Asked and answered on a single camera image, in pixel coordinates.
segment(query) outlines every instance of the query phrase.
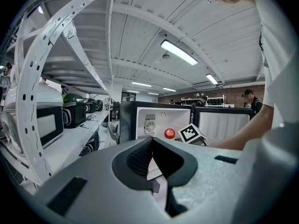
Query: person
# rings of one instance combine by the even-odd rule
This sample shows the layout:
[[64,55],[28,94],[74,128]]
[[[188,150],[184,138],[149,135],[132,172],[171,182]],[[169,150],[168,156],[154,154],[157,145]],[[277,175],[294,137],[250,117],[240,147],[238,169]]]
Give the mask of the person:
[[42,78],[42,81],[39,84],[46,84],[46,85],[48,85],[46,81],[47,81],[47,79]]
[[207,101],[207,96],[203,96],[200,101],[198,101],[195,106],[196,107],[205,107],[206,106],[206,101]]
[[[241,0],[216,0],[215,2],[219,1],[237,3]],[[298,55],[297,34],[275,0],[244,1],[256,5],[261,19],[259,43],[266,80],[264,100],[258,114],[243,129],[233,137],[211,145],[218,148],[243,150],[247,141],[261,138],[268,130],[278,127],[282,122],[298,121],[298,117],[294,117],[284,110],[285,104],[280,100],[277,89],[274,88],[282,89],[279,79],[275,79],[282,79],[281,76],[285,74],[286,68],[294,69],[294,65],[298,64],[296,61]],[[288,84],[285,87],[283,89],[287,92]]]
[[247,107],[248,104],[251,104],[251,108],[253,109],[255,115],[260,112],[263,102],[258,97],[253,95],[253,91],[251,89],[246,89],[242,94],[242,97],[244,97],[246,100]]
[[9,72],[12,69],[12,65],[10,62],[6,64],[5,70],[2,74],[0,74],[0,102],[1,106],[4,104],[5,96],[7,91],[10,89],[11,81]]

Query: ceiling light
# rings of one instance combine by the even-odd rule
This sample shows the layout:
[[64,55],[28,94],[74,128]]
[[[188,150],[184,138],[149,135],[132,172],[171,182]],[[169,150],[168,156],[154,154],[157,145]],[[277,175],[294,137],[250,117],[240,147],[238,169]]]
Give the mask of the ceiling light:
[[168,40],[164,40],[161,43],[161,47],[170,51],[171,53],[181,57],[183,60],[187,61],[191,65],[196,65],[198,62],[192,56],[190,56],[187,52],[182,50],[180,47],[176,46],[175,44],[171,43]]
[[127,91],[127,92],[140,93],[139,91]]
[[142,83],[137,83],[137,82],[132,82],[132,84],[138,84],[138,85],[144,85],[144,86],[151,87],[151,85],[150,85],[150,84],[142,84]]
[[206,77],[213,83],[218,84],[218,82],[215,80],[215,78],[211,74],[207,74]]
[[173,91],[173,92],[176,92],[175,90],[168,89],[168,88],[163,88],[163,90],[167,90],[167,91]]
[[41,14],[43,14],[43,10],[42,10],[41,6],[38,6],[38,11],[39,11]]

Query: fridge vent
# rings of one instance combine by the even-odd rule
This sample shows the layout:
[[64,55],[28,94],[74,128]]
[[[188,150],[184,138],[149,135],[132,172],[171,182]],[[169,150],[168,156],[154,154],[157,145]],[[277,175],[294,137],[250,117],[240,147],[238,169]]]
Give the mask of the fridge vent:
[[155,135],[155,124],[156,115],[155,114],[146,114],[145,115],[145,124],[144,124],[144,134]]

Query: black cap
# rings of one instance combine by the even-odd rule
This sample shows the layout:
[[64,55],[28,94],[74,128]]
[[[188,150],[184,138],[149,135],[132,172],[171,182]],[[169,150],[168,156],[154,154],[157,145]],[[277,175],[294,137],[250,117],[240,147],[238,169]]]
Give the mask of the black cap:
[[12,66],[12,64],[10,62],[7,62],[6,63],[6,67],[9,68],[9,69],[12,69],[13,66]]
[[253,94],[253,91],[251,89],[246,89],[244,91],[244,93],[242,94],[242,97],[244,97],[245,95],[249,95],[249,94]]

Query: red apple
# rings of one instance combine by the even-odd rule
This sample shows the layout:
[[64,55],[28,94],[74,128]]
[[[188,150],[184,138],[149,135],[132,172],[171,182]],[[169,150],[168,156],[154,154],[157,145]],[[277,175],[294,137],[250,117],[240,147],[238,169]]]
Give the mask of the red apple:
[[176,132],[173,129],[166,129],[164,132],[164,136],[171,140],[176,136]]

